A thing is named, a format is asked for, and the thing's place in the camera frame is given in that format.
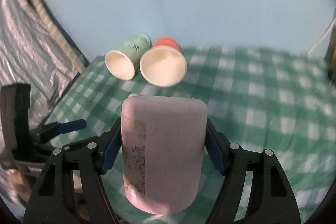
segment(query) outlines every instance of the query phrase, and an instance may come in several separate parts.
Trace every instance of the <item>blue gripper pad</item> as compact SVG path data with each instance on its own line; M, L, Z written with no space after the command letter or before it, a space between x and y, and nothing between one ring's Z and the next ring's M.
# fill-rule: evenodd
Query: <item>blue gripper pad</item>
M120 147L121 147L121 131L118 131L112 136L109 144L104 150L103 163L100 168L100 171L103 175L105 175L108 170L111 170L113 168Z
M72 122L61 123L58 126L57 131L60 134L66 134L66 133L81 130L84 128L86 128L86 121L83 119L79 119L79 120L72 121Z
M208 151L212 165L223 176L226 170L224 165L224 154L215 137L210 132L206 133L205 148Z

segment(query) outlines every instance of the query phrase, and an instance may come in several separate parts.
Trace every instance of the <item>cup rim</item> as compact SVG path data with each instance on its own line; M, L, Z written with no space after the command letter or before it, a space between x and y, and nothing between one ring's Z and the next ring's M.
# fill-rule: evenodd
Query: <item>cup rim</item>
M132 77L131 77L131 78L129 78L129 79L122 79L122 78L116 77L116 76L112 73L112 71L110 70L109 66L107 65L107 60L106 60L106 59L107 59L108 55L110 55L111 53L114 53L114 52L117 52L117 53L123 55L124 57L126 57L126 58L129 60L129 62L131 62L131 64L132 64ZM126 54L124 54L123 52L117 51L117 50L112 50L112 51L109 51L107 54L105 54L105 66L107 67L107 69L109 70L109 72L110 72L115 78L117 78L117 79L121 79L121 80L124 80L124 81L129 81L129 80L131 80L131 79L134 77L134 75L135 75L135 68L134 68L134 64L133 64L132 60L131 60Z
M173 83L170 83L170 84L166 84L166 85L159 85L159 84L155 83L154 81L150 80L150 79L143 73L143 70L142 70L142 62L143 62L144 58L145 58L146 56L148 56L149 54L153 53L154 51L162 50L162 49L166 49L166 50L168 50L168 51L171 51L171 52L174 52L174 53L178 54L179 57L184 61L184 74L182 75L182 77L181 77L178 81L173 82ZM173 85L176 85L176 84L178 84L179 82L181 82L181 81L183 80L183 78L185 77L185 75L186 75L186 73L187 73L187 70L188 70L188 64L187 64L187 61L186 61L185 57L183 56L183 54L182 54L180 51L178 51L178 50L176 50L175 48L170 47L170 46L156 46L156 47L152 47L151 49L149 49L148 51L146 51L146 52L143 54L143 56L141 57L141 59L140 59L139 67L140 67L140 72L141 72L143 78L145 78L145 80L146 80L148 83L150 83L150 84L152 84L152 85L155 85L155 86L162 87L162 88L167 88L167 87L169 87L169 86L173 86Z

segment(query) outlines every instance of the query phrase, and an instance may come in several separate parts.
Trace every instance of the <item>paper cup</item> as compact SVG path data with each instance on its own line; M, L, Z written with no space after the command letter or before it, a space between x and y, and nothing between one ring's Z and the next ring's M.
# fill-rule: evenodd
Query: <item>paper cup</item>
M150 39L144 34L136 35L117 50L105 55L105 64L113 76L122 80L134 77L142 55L151 47Z
M143 78L160 87L179 83L187 72L187 62L176 41L169 37L159 39L140 60Z

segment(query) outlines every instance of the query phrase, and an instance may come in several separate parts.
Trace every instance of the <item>green paper cup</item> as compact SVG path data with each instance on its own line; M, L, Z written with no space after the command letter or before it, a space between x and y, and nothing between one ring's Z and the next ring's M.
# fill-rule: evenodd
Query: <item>green paper cup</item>
M116 78L130 80L139 68L142 55L150 47L151 41L146 35L136 35L117 50L108 52L105 55L105 64Z

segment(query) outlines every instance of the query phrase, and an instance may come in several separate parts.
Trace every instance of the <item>green checkered tablecloth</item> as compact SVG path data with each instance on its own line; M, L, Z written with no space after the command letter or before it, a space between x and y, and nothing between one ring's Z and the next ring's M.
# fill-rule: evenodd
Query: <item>green checkered tablecloth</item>
M188 73L176 86L158 88L141 74L114 78L98 57L59 102L47 122L83 118L87 128L52 140L61 147L108 131L130 93L203 100L216 129L247 150L272 149L295 193L302 221L324 198L336 175L336 91L322 60L269 49L185 48ZM204 152L199 192L186 210L153 216L133 207L124 195L122 158L103 176L116 213L129 223L203 224L224 180ZM236 219L244 217L252 174Z

